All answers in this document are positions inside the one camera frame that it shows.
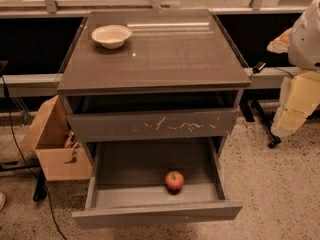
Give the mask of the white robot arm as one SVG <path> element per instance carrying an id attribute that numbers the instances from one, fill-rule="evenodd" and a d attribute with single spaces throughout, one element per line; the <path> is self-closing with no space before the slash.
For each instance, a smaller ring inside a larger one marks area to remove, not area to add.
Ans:
<path id="1" fill-rule="evenodd" d="M 271 132 L 285 137 L 295 133 L 320 104 L 320 0 L 313 0 L 267 50 L 287 53 L 289 63 L 303 70 L 293 78 L 285 77 L 281 84 Z"/>

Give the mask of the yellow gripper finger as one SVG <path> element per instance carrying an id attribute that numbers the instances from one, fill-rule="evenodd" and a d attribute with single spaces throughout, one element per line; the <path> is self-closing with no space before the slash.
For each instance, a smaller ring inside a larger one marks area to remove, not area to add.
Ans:
<path id="1" fill-rule="evenodd" d="M 287 29 L 280 36 L 271 41 L 267 46 L 267 50 L 277 54 L 287 53 L 291 31 L 291 28 Z"/>
<path id="2" fill-rule="evenodd" d="M 320 104 L 320 74 L 307 71 L 293 79 L 284 78 L 280 88 L 279 107 L 271 126 L 277 137 L 295 133 Z"/>

